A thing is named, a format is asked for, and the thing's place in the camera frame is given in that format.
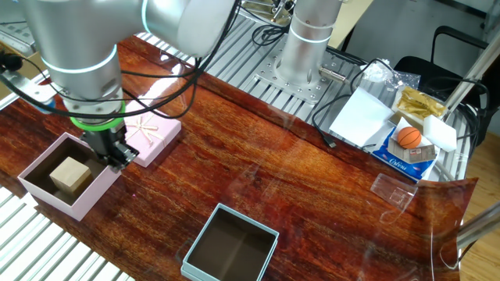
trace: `white pad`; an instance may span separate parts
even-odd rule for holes
[[[423,136],[446,152],[456,149],[456,130],[436,116],[423,120]]]

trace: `toy basketball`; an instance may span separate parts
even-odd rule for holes
[[[406,127],[398,133],[398,143],[404,149],[416,148],[420,144],[421,140],[422,135],[413,127]]]

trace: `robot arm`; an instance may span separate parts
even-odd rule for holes
[[[116,43],[147,31],[202,57],[219,40],[234,0],[20,0],[52,81],[69,112],[124,110]],[[138,152],[118,119],[72,119],[95,153],[124,169]]]

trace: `metal mounting plate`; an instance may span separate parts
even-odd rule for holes
[[[5,71],[3,74],[7,80],[9,80],[14,86],[18,87],[25,94],[29,95],[36,101],[39,101],[43,104],[48,104],[52,101],[57,92],[50,87],[50,85],[38,85],[30,79],[27,79],[25,76],[21,75],[17,71]]]
[[[321,78],[318,83],[310,84],[292,84],[280,78],[276,73],[276,61],[283,51],[285,40],[281,40],[273,50],[268,54],[264,60],[255,68],[254,75],[257,79],[264,81],[265,83],[271,84],[274,87],[282,90],[283,92],[293,95],[298,99],[301,99],[309,104],[316,104],[320,101],[321,97],[325,94],[331,80],[326,78]],[[326,67],[334,66],[334,57],[332,55],[326,55],[323,58],[323,65]]]

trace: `reddish wood grain surface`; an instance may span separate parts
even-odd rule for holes
[[[174,59],[131,38],[122,68],[168,74]],[[169,94],[184,81],[125,76],[135,94]],[[337,142],[326,148],[310,125],[204,74],[180,136],[147,169],[132,164],[76,222],[49,205],[38,210],[137,280],[176,280],[175,258],[218,203],[275,229],[265,280],[458,280],[455,237],[476,180],[425,183],[399,212],[370,187],[379,173],[409,181]],[[181,112],[188,91],[162,107]],[[0,184],[15,178],[60,134],[81,132],[24,101],[0,112]]]

